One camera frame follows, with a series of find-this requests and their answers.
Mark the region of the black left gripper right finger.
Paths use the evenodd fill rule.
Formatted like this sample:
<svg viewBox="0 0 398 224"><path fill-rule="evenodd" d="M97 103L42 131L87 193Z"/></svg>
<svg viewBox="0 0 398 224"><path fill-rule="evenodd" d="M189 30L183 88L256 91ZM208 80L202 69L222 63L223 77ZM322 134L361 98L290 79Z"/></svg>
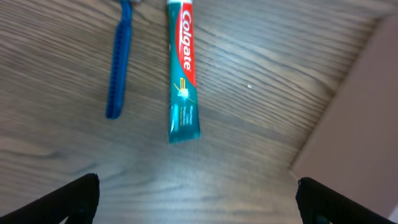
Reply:
<svg viewBox="0 0 398 224"><path fill-rule="evenodd" d="M303 224L394 224L316 180L298 180L295 196Z"/></svg>

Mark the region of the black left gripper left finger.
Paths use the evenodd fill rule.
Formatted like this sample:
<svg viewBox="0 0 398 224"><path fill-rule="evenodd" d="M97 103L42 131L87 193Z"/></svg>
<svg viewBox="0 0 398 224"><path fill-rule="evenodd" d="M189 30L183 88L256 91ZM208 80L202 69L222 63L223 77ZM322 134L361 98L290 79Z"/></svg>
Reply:
<svg viewBox="0 0 398 224"><path fill-rule="evenodd" d="M97 174L90 173L2 216L1 223L92 224L99 200L100 180Z"/></svg>

